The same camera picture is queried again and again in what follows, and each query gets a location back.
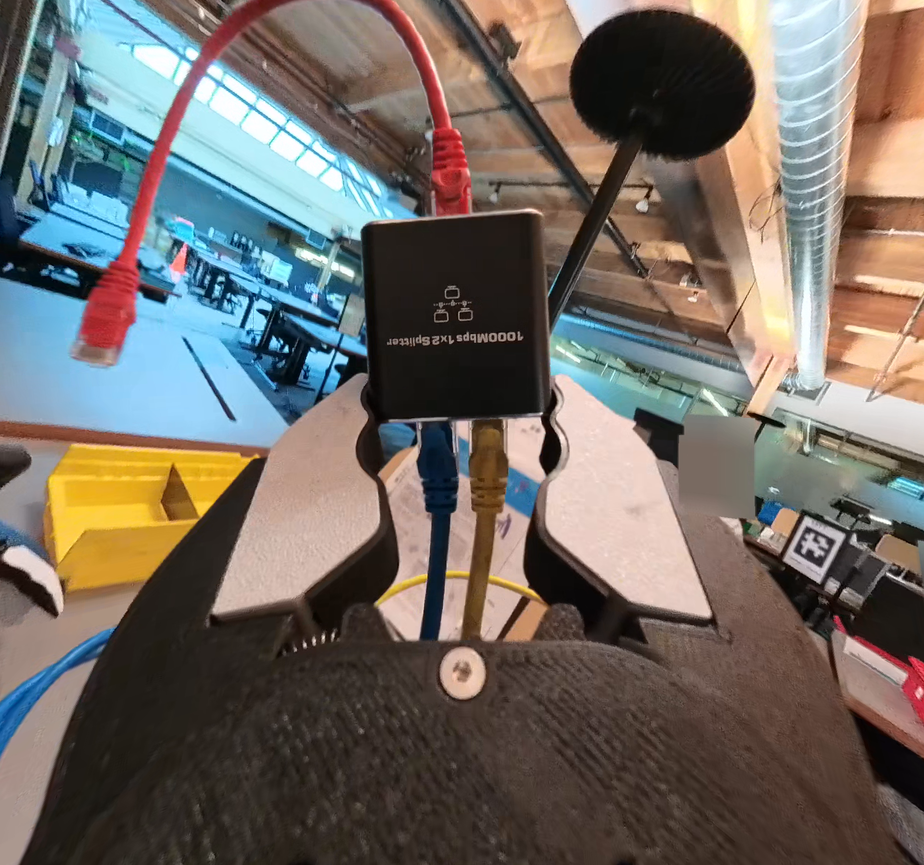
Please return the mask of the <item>black network splitter box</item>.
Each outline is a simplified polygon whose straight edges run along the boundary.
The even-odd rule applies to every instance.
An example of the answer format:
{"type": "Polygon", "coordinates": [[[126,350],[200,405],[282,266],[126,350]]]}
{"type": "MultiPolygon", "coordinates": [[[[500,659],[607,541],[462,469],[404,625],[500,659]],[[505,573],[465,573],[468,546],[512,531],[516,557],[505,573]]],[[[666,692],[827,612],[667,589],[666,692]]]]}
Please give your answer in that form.
{"type": "Polygon", "coordinates": [[[369,406],[380,423],[536,417],[551,399],[543,217],[361,231],[369,406]]]}

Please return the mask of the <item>grey desk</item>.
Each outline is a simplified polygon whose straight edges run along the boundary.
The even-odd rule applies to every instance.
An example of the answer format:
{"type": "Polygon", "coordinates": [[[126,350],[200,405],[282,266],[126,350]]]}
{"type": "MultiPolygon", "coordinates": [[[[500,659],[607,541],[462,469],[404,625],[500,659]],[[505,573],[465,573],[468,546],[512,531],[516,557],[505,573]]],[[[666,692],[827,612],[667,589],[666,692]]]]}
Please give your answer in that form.
{"type": "MultiPolygon", "coordinates": [[[[47,480],[68,444],[15,437],[3,437],[2,443],[22,444],[32,459],[30,468],[2,489],[2,520],[40,541],[47,480]]],[[[76,594],[54,618],[2,580],[1,694],[6,696],[90,636],[116,625],[140,588],[76,594]]],[[[85,663],[63,674],[30,710],[2,754],[3,864],[18,863],[29,845],[62,737],[92,669],[85,663]]]]}

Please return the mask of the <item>black pole stand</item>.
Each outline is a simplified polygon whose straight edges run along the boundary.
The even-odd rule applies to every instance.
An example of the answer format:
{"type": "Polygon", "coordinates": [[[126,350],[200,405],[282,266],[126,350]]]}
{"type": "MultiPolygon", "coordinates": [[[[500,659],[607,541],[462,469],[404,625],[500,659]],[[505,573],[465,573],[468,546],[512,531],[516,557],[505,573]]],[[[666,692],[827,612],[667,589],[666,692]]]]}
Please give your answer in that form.
{"type": "Polygon", "coordinates": [[[569,95],[584,125],[616,151],[549,292],[553,328],[639,155],[694,161],[737,135],[756,98],[751,63],[722,28],[669,8],[612,16],[583,40],[569,95]]]}

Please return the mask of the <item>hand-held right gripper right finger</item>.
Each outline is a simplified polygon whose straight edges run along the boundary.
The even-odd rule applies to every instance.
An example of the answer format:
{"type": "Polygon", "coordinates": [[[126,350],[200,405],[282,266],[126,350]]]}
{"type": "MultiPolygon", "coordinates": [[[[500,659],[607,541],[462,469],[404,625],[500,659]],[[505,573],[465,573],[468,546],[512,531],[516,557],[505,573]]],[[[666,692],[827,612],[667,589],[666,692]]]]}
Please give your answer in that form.
{"type": "Polygon", "coordinates": [[[552,379],[523,557],[548,605],[585,624],[710,624],[713,611],[659,462],[634,423],[571,378],[552,379]]]}

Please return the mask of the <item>black white tag sign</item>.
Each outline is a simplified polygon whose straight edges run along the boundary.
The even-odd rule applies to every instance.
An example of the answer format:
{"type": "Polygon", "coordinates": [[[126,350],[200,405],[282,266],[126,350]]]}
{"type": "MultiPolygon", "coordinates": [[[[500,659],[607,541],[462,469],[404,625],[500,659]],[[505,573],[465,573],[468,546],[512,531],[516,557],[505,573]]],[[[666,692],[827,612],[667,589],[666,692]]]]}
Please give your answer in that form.
{"type": "Polygon", "coordinates": [[[786,567],[821,586],[850,535],[848,529],[837,523],[802,512],[782,550],[781,560],[786,567]]]}

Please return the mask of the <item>white work table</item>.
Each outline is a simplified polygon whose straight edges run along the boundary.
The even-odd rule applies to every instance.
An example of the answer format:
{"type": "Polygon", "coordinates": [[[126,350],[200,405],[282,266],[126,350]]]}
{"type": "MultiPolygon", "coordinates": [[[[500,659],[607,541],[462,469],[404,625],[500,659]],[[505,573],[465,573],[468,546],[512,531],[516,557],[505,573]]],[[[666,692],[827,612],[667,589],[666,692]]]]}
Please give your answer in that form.
{"type": "Polygon", "coordinates": [[[219,338],[140,300],[117,363],[71,356],[84,303],[2,281],[2,434],[265,452],[287,424],[219,338]]]}

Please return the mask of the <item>silver ventilation duct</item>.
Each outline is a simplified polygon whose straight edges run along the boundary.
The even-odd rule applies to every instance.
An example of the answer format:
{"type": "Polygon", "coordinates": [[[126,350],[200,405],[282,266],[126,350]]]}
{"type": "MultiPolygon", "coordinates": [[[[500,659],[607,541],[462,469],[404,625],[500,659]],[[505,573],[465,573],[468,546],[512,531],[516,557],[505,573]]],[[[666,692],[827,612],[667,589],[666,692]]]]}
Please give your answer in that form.
{"type": "Polygon", "coordinates": [[[796,380],[807,392],[825,384],[869,3],[768,0],[796,380]]]}

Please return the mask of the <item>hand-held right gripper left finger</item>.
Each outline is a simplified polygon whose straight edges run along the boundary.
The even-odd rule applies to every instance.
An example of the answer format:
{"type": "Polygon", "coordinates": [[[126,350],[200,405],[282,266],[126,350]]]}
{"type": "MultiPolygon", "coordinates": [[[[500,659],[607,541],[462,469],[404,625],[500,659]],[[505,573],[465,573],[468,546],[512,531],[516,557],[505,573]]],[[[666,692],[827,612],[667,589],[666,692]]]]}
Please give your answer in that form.
{"type": "Polygon", "coordinates": [[[290,426],[260,475],[211,611],[339,624],[397,580],[384,456],[360,374],[290,426]]]}

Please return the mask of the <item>instruction sheet stand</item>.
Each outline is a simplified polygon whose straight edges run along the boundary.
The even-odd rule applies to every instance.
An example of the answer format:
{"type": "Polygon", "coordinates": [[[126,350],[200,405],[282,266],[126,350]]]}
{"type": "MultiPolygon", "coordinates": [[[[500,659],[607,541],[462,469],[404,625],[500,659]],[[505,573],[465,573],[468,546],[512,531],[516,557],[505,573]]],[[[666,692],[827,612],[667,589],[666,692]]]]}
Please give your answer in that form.
{"type": "MultiPolygon", "coordinates": [[[[495,521],[491,574],[520,586],[526,585],[523,569],[526,532],[545,476],[539,464],[543,437],[543,427],[537,417],[509,420],[506,424],[508,482],[504,507],[495,521]]],[[[476,519],[470,506],[468,442],[468,424],[460,423],[457,428],[459,486],[447,558],[450,571],[468,571],[475,531],[476,519]]],[[[398,538],[398,582],[428,570],[431,520],[424,506],[417,458],[416,449],[408,448],[396,455],[382,474],[398,538]]],[[[482,637],[498,639],[520,602],[520,595],[490,584],[482,618],[482,637]]],[[[423,603],[424,584],[419,584],[391,597],[381,611],[403,639],[418,640],[423,603]]]]}

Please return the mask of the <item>yellow plastic bin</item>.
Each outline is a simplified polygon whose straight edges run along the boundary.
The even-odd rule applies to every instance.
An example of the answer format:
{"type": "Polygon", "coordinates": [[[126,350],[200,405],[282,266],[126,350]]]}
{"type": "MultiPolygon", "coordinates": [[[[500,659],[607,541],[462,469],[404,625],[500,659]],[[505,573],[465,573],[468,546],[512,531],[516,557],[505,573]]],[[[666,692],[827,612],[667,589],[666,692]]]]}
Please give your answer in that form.
{"type": "Polygon", "coordinates": [[[66,592],[145,582],[255,459],[71,444],[48,477],[42,516],[66,592]]]}

